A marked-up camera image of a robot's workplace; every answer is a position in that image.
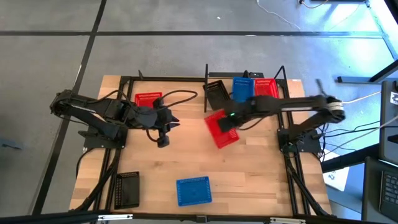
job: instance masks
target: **black plastic basket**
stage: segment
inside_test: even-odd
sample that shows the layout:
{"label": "black plastic basket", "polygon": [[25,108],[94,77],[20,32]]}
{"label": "black plastic basket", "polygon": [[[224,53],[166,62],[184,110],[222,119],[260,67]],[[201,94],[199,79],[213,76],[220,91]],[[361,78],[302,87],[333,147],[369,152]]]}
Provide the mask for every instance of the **black plastic basket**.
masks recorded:
{"label": "black plastic basket", "polygon": [[221,109],[224,107],[224,103],[230,99],[222,80],[207,84],[207,100],[210,103],[211,109]]}

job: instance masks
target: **white label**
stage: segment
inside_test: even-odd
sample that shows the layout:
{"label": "white label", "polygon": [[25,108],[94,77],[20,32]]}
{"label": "white label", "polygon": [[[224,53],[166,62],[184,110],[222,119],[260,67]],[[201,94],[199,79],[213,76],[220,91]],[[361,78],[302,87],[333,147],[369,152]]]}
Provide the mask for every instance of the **white label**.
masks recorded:
{"label": "white label", "polygon": [[390,103],[398,105],[398,93],[391,92]]}
{"label": "white label", "polygon": [[[325,149],[325,161],[338,157],[339,155]],[[325,184],[329,185],[330,187],[334,187],[337,190],[344,191],[347,183],[349,167],[342,168],[340,170],[335,170],[331,172],[327,172],[323,174],[323,180]]]}
{"label": "white label", "polygon": [[94,111],[94,110],[90,110],[90,109],[87,109],[87,108],[82,108],[80,106],[75,106],[75,105],[71,105],[71,106],[74,107],[74,108],[79,108],[81,110],[85,110],[85,111],[89,111],[89,112],[92,112],[92,113],[96,113],[96,111]]}

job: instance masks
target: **computer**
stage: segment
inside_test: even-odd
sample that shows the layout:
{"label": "computer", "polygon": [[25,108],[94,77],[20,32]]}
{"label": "computer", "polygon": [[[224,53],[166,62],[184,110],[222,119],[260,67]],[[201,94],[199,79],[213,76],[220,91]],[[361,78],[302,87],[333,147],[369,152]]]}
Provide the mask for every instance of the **computer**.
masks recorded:
{"label": "computer", "polygon": [[[397,116],[398,112],[398,89],[397,82],[384,82],[382,84],[381,124]],[[381,159],[393,164],[398,164],[397,128],[380,129]],[[398,222],[398,169],[382,171],[379,211]]]}
{"label": "computer", "polygon": [[379,211],[398,222],[398,172],[382,171]]}

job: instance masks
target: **white cable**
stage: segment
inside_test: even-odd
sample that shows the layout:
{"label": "white cable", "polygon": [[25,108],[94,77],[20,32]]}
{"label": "white cable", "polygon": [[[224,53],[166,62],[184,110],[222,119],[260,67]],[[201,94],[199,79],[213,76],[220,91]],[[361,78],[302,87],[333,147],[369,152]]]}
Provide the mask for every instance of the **white cable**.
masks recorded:
{"label": "white cable", "polygon": [[370,95],[368,95],[368,96],[360,97],[360,98],[358,98],[358,99],[351,100],[351,101],[348,101],[348,102],[343,102],[343,104],[355,103],[355,102],[357,102],[357,101],[359,101],[359,100],[363,100],[363,99],[365,99],[365,98],[368,98],[368,97],[370,97],[370,96],[374,96],[374,95],[379,94],[379,93],[380,93],[380,91],[377,91],[377,92],[372,93],[372,94],[370,94]]}
{"label": "white cable", "polygon": [[303,4],[305,7],[309,8],[309,9],[315,9],[315,8],[318,8],[319,6],[323,5],[324,3],[328,2],[328,1],[329,0],[326,0],[323,3],[321,3],[321,4],[317,5],[317,6],[313,6],[313,7],[306,5],[304,1],[301,4]]}
{"label": "white cable", "polygon": [[347,17],[345,17],[344,19],[342,19],[340,22],[336,23],[334,26],[332,26],[330,29],[328,29],[328,31],[331,31],[332,29],[334,29],[336,26],[340,25],[342,22],[344,22],[346,19],[350,18],[360,7],[361,5],[358,4],[358,6],[356,7],[356,9],[350,13]]}
{"label": "white cable", "polygon": [[338,148],[341,147],[341,146],[344,146],[345,144],[348,144],[348,143],[350,143],[350,142],[352,142],[352,141],[354,141],[354,140],[357,140],[357,139],[359,139],[359,138],[361,138],[361,137],[363,137],[363,136],[367,136],[368,134],[370,134],[370,133],[372,133],[372,132],[374,132],[374,131],[377,131],[377,130],[383,128],[383,127],[385,127],[386,125],[388,125],[388,124],[390,124],[391,122],[395,121],[397,118],[398,118],[398,116],[392,118],[391,120],[387,121],[386,123],[384,123],[383,125],[381,125],[381,126],[378,127],[378,128],[375,128],[375,129],[373,129],[373,130],[371,130],[371,131],[369,131],[369,132],[366,132],[365,134],[363,134],[363,135],[361,135],[361,136],[358,136],[358,137],[353,138],[353,139],[351,139],[351,140],[349,140],[349,141],[347,141],[347,142],[344,142],[343,144],[339,145],[339,146],[336,147],[334,150],[332,150],[332,151],[326,153],[325,155],[327,155],[327,154],[329,154],[329,153],[335,151],[336,149],[338,149]]}
{"label": "white cable", "polygon": [[289,22],[289,21],[287,21],[285,18],[283,18],[282,16],[278,15],[277,13],[270,12],[270,11],[268,11],[266,8],[260,6],[259,0],[256,0],[256,2],[257,2],[257,5],[258,5],[262,10],[266,11],[267,13],[271,13],[271,14],[273,14],[273,15],[276,15],[277,17],[279,17],[279,19],[282,19],[283,21],[287,22],[288,24],[293,25],[293,26],[297,27],[299,30],[301,30],[301,28],[300,28],[298,25],[294,24],[293,22]]}

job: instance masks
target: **black basket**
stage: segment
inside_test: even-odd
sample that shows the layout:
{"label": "black basket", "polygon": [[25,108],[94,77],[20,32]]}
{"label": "black basket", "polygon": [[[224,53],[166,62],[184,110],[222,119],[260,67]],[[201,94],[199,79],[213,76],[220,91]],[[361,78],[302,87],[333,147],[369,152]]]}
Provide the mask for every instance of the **black basket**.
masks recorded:
{"label": "black basket", "polygon": [[114,209],[135,208],[139,206],[139,172],[116,175]]}
{"label": "black basket", "polygon": [[207,84],[207,100],[210,103],[211,109],[222,109],[224,103],[230,99],[222,80]]}

